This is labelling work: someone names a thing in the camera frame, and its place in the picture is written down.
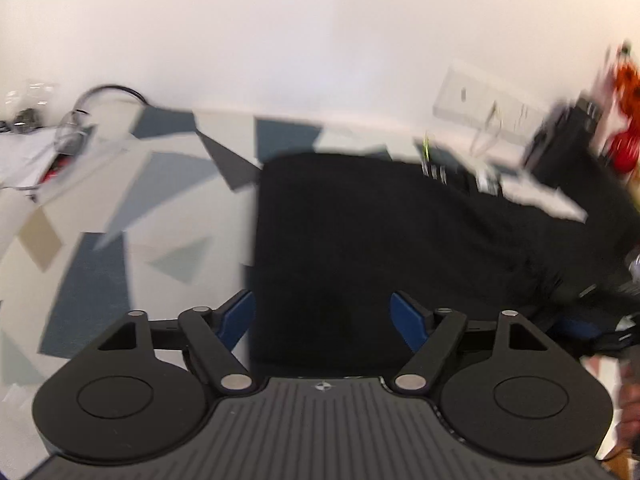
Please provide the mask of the person's right hand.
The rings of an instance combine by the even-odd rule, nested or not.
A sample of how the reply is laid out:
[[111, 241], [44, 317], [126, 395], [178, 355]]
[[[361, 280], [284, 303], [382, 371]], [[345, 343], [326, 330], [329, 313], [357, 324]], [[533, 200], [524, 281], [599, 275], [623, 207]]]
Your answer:
[[618, 407], [620, 421], [617, 425], [617, 441], [622, 448], [632, 448], [639, 439], [640, 429], [640, 386], [627, 363], [620, 368], [620, 390], [618, 390]]

